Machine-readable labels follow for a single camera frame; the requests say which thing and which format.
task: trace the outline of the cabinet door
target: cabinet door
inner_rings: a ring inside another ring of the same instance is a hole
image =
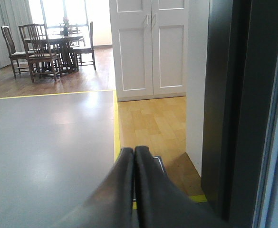
[[[153,94],[150,0],[110,0],[118,98]]]
[[[153,93],[186,92],[188,0],[152,0]]]

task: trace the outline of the bright window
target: bright window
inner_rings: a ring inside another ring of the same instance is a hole
[[[29,3],[33,23],[58,28],[63,17],[68,17],[69,23],[87,25],[86,0],[29,0]]]

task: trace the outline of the chair backrest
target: chair backrest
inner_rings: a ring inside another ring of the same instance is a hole
[[[45,54],[51,55],[51,47],[48,39],[46,25],[28,24],[19,26],[21,39],[29,57],[29,44],[31,45],[35,57],[44,57]]]
[[[88,30],[89,30],[90,46],[91,46],[91,49],[94,49],[94,46],[93,46],[93,21],[91,21],[89,23]]]
[[[10,33],[9,26],[2,26],[1,27],[1,32],[2,35],[4,36],[5,42],[7,44],[8,52],[9,52],[9,57],[16,52],[14,42],[12,39],[12,35]]]

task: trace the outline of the wooden floor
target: wooden floor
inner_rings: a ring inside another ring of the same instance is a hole
[[[0,70],[0,97],[43,95],[115,89],[112,48],[96,49],[93,66],[80,67],[56,83],[31,83],[29,73],[14,79],[11,67]],[[170,179],[188,196],[202,195],[201,179],[185,151],[186,98],[164,98],[118,103],[121,146],[147,145],[163,159]]]
[[[186,195],[203,195],[185,151],[186,97],[118,103],[121,146],[147,145],[160,155],[170,179]]]
[[[80,66],[79,72],[65,74],[56,83],[50,77],[44,80],[36,77],[33,84],[29,72],[14,79],[11,66],[4,67],[0,70],[0,97],[115,89],[112,48],[97,48],[95,53],[96,71],[93,66]]]

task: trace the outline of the chair leg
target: chair leg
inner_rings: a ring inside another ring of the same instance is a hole
[[[33,71],[34,71],[34,67],[32,63],[28,63],[29,65],[29,71],[30,71],[30,76],[31,76],[31,81],[32,83],[34,83],[34,77],[33,77]]]
[[[52,69],[52,73],[53,73],[53,76],[54,76],[54,81],[56,82],[57,81],[57,74],[55,72],[55,69],[54,69],[54,63],[53,61],[51,61],[51,69]]]
[[[18,59],[16,60],[16,63],[17,63],[17,67],[19,68],[19,74],[20,74],[20,67],[19,67],[19,60]]]
[[[63,66],[62,66],[62,61],[61,61],[60,57],[58,57],[58,68],[59,68],[59,76],[61,77],[62,73],[63,73]]]
[[[92,52],[92,60],[93,60],[93,67],[96,70],[96,61],[95,61],[95,53],[94,52]]]
[[[76,67],[77,67],[77,71],[79,71],[77,54],[75,55],[76,55]]]
[[[13,60],[12,59],[11,59],[11,67],[12,67],[12,71],[13,71],[13,74],[14,74],[14,78],[16,78],[14,64],[13,64]]]

